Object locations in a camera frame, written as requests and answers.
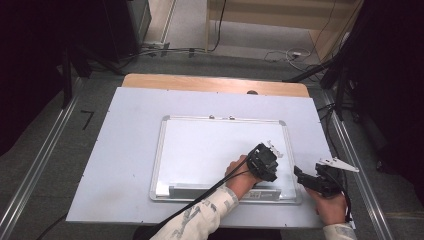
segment dark wall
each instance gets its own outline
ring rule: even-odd
[[[346,61],[353,96],[377,128],[368,129],[370,138],[378,130],[385,139],[376,144],[383,162],[423,194],[424,6],[378,0],[365,1],[363,10],[367,24]]]
[[[0,3],[0,155],[61,90],[56,11],[35,1]]]

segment wire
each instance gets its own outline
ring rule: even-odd
[[[349,20],[346,22],[346,24],[345,24],[345,26],[343,27],[342,31],[340,31],[340,34],[339,34],[338,38],[340,38],[341,34],[345,33],[345,30],[346,30],[347,26],[349,25],[350,21],[352,20],[353,16],[355,16],[356,12],[359,10],[359,6],[361,6],[361,4],[357,4],[357,5],[356,5],[356,8],[353,10],[352,14],[350,15]],[[343,44],[347,41],[347,39],[348,39],[348,38],[350,38],[350,35],[349,35],[346,39],[344,39],[344,41],[343,41],[343,38],[342,38],[342,39],[340,39],[340,43],[339,43],[339,51],[340,51],[340,49],[341,49],[342,45],[343,45]],[[333,51],[333,52],[331,52],[331,53],[327,53],[327,55],[325,55],[323,59],[327,58],[330,54],[333,56],[334,51]]]
[[[300,67],[298,67],[298,66],[296,66],[296,65],[294,65],[293,64],[293,62],[294,62],[294,60],[296,59],[296,58],[299,58],[299,57],[296,57],[296,58],[293,58],[293,59],[289,59],[289,52],[290,51],[292,51],[292,50],[294,50],[294,49],[303,49],[303,50],[305,50],[305,51],[307,51],[307,55],[306,56],[304,56],[305,58],[302,60],[302,62],[303,61],[305,61],[305,59],[306,58],[308,58],[309,56],[311,56],[311,52],[309,51],[309,50],[307,50],[307,49],[305,49],[305,48],[291,48],[291,49],[289,49],[289,50],[287,50],[286,52],[285,52],[285,55],[286,55],[286,61],[292,66],[292,67],[294,67],[294,68],[296,68],[297,70],[299,70],[299,71],[302,71],[302,72],[306,72],[306,69],[309,67],[306,67],[306,69],[302,69],[302,68],[300,68]],[[317,76],[317,75],[315,75],[314,74],[314,76],[318,79],[318,81],[321,81],[321,79]],[[312,78],[310,78],[310,77],[308,77],[308,79],[309,80],[311,80],[312,82],[316,82],[316,80],[313,80]]]
[[[267,59],[268,55],[269,55],[269,54],[272,54],[272,53],[281,53],[281,54],[285,54],[285,52],[282,52],[282,51],[271,51],[271,52],[267,52],[267,53],[265,54],[265,57],[264,57],[264,61],[265,61],[265,62],[275,63],[275,62],[279,62],[279,61],[281,61],[281,60],[283,60],[283,59],[284,59],[284,57],[281,57],[281,58],[278,58],[278,59],[270,59],[270,60],[268,60],[268,59]]]
[[[321,37],[321,34],[322,34],[322,32],[324,31],[324,29],[325,29],[325,28],[328,26],[328,24],[330,23],[331,17],[332,17],[332,15],[333,15],[334,8],[336,7],[336,1],[337,1],[337,0],[334,0],[334,1],[333,1],[333,7],[331,8],[330,16],[328,17],[327,23],[324,25],[324,27],[323,27],[323,28],[321,29],[321,31],[319,32],[318,37],[317,37],[317,40],[314,42],[314,47],[312,48],[311,52],[316,51],[316,46],[317,46],[318,40],[319,40],[319,38]]]
[[[324,107],[320,107],[320,108],[318,108],[318,109],[317,109],[317,111],[319,112],[319,111],[321,111],[321,110],[323,110],[323,109],[325,109],[325,108],[333,107],[334,105],[335,105],[335,103],[327,104],[327,105],[325,105]]]
[[[150,239],[151,237],[153,237],[167,222],[169,222],[171,219],[173,219],[174,217],[178,216],[179,214],[181,214],[182,212],[184,212],[185,210],[193,207],[195,204],[199,203],[201,200],[207,198],[209,195],[211,195],[213,192],[216,191],[216,189],[218,187],[220,187],[221,185],[223,185],[226,181],[228,181],[233,174],[239,170],[241,168],[241,166],[243,166],[244,163],[246,163],[247,159],[250,158],[252,152],[250,152],[247,157],[240,162],[239,165],[237,165],[229,174],[227,174],[224,178],[222,178],[219,182],[217,182],[215,185],[213,185],[209,190],[207,190],[205,193],[203,193],[200,197],[196,198],[194,201],[192,201],[191,203],[187,204],[187,206],[185,206],[184,208],[180,209],[179,211],[177,211],[176,213],[174,213],[173,215],[171,215],[170,217],[168,217],[167,219],[165,219],[164,221],[156,224],[154,227],[150,228],[149,230],[147,230],[145,233],[143,233],[143,235],[141,236],[134,236],[134,240],[144,240],[144,239]]]
[[[41,240],[43,239],[47,233],[52,230],[58,223],[60,223],[63,219],[66,218],[66,216],[68,216],[68,213],[65,213],[62,217],[60,217],[59,219],[57,219],[54,223],[52,223],[48,228],[46,228],[46,230],[44,230],[40,236],[38,236],[37,240]]]
[[[341,189],[343,195],[345,196],[346,204],[347,204],[345,222],[350,222],[352,220],[352,218],[350,217],[350,213],[352,211],[352,203],[350,201],[349,194],[347,193],[346,189],[342,185],[340,185],[340,183],[336,181],[336,179],[334,179],[333,176],[331,176],[331,174],[327,173],[326,171],[323,171],[322,173],[326,175],[326,177],[330,178]]]
[[[216,40],[215,47],[212,50],[209,50],[208,52],[215,51],[216,48],[219,45],[219,42],[221,41],[221,24],[222,24],[222,18],[224,17],[224,11],[225,11],[225,5],[226,4],[227,4],[227,0],[224,0],[224,5],[222,6],[221,17],[219,19],[219,25],[218,25],[218,39]]]
[[[331,118],[331,116],[333,115],[333,110],[334,110],[334,107],[332,107],[332,108],[329,110],[329,113],[330,113],[330,114],[328,114],[328,115],[327,115],[327,117],[325,118],[325,121],[326,121],[325,125],[326,125],[326,132],[327,132],[327,134],[326,134],[326,138],[327,138],[328,140],[330,140],[331,146],[333,146],[333,149],[334,149],[334,151],[336,152],[336,157],[340,159],[339,151],[337,150],[336,145],[335,145],[335,144],[334,144],[334,142],[333,142],[333,138],[331,138],[331,136],[330,136],[330,128],[329,128],[330,121],[329,121],[329,119],[330,119],[330,118]]]
[[[245,173],[247,173],[247,172],[250,172],[250,170],[246,170],[246,171],[244,171],[244,172],[237,173],[236,175],[229,177],[229,178],[228,178],[225,182],[227,182],[228,180],[230,180],[230,179],[232,179],[232,178],[235,178],[235,177],[237,177],[237,176],[240,176],[240,175],[242,175],[242,174],[245,174]]]
[[[131,56],[131,57],[129,57],[129,60],[127,61],[127,62],[125,62],[125,63],[123,63],[121,66],[118,66],[118,67],[116,67],[117,69],[122,69],[122,68],[124,68],[124,67],[126,67],[128,64],[130,64],[136,57],[137,57],[138,55],[134,55],[134,56]],[[108,68],[98,68],[98,67],[94,67],[94,66],[91,66],[90,65],[90,68],[93,70],[93,71],[96,71],[96,72],[106,72],[106,71],[108,71],[109,69]]]

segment whiteboard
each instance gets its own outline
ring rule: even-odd
[[[259,143],[268,141],[283,154],[277,159],[277,179],[257,184],[253,190],[255,194],[251,192],[242,201],[299,204],[301,194],[293,174],[294,160],[286,124],[280,120],[213,116],[164,117],[150,197],[157,201],[192,200],[195,197],[171,197],[170,187],[209,189],[224,177],[231,161],[238,160],[241,154],[247,155]],[[278,191],[277,198],[261,198],[261,189]]]

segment white table surface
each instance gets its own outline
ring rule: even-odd
[[[67,221],[154,224],[185,206],[149,197],[160,125],[166,115],[284,119],[295,164],[303,172],[315,175],[315,163],[331,158],[311,98],[121,87],[116,90]],[[313,200],[301,189],[300,205],[241,203],[221,226],[322,227]]]

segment wooden panel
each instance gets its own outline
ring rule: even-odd
[[[175,0],[149,0],[152,22],[147,31],[146,43],[163,42],[168,29]]]
[[[219,20],[223,0],[208,0],[210,20]],[[321,30],[331,13],[327,30],[340,29],[340,22],[351,16],[362,0],[228,0],[223,21]]]
[[[300,83],[266,82],[231,78],[128,74],[122,86],[242,94],[253,90],[260,95],[309,97],[306,86]]]
[[[322,32],[322,29],[309,30],[312,42],[315,43],[317,54],[322,61],[330,59],[332,57],[331,53],[336,53],[336,50],[345,34],[352,30],[362,4],[363,1],[355,1],[349,9],[346,17],[343,19],[331,18],[329,25],[338,25],[336,30],[330,30],[327,27]]]

